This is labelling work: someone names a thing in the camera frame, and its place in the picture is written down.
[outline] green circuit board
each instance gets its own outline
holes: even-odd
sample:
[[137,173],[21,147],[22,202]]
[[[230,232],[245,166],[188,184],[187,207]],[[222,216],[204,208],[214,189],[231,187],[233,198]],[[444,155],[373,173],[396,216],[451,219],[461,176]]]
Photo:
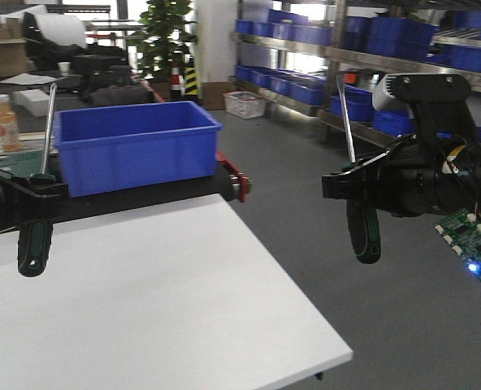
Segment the green circuit board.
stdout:
[[449,215],[434,229],[481,281],[481,221],[466,209]]

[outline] green leaves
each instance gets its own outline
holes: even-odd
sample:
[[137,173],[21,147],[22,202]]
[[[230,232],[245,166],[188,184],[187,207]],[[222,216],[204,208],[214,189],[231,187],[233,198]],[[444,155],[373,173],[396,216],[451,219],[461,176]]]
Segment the green leaves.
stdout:
[[197,36],[185,30],[194,21],[184,18],[191,10],[192,0],[147,0],[147,11],[140,13],[145,28],[135,32],[131,41],[143,58],[139,61],[141,74],[166,76],[171,74],[171,61],[184,66],[184,56],[190,53],[188,44],[197,42]]

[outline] white roll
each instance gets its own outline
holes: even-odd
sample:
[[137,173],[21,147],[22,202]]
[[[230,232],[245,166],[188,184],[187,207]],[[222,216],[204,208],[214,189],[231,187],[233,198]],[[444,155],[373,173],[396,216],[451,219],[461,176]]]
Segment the white roll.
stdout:
[[85,25],[74,15],[35,15],[44,38],[61,46],[72,44],[86,48]]

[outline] wall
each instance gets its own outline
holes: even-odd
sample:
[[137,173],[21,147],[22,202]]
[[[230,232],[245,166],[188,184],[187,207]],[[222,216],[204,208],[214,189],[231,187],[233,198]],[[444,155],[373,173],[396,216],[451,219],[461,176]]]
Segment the wall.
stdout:
[[[269,0],[245,0],[244,17],[248,20],[264,20]],[[230,40],[229,33],[235,30],[237,18],[237,1],[219,2],[216,0],[194,0],[196,16],[197,71],[201,82],[227,81],[235,73],[236,43]],[[248,65],[266,65],[270,61],[267,48],[242,44],[241,57]]]

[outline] bottle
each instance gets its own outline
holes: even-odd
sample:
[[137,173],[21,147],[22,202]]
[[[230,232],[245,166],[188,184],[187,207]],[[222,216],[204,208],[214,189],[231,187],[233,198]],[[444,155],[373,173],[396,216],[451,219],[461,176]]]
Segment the bottle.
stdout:
[[19,125],[11,109],[9,95],[0,95],[0,141],[5,152],[22,149],[19,141]]

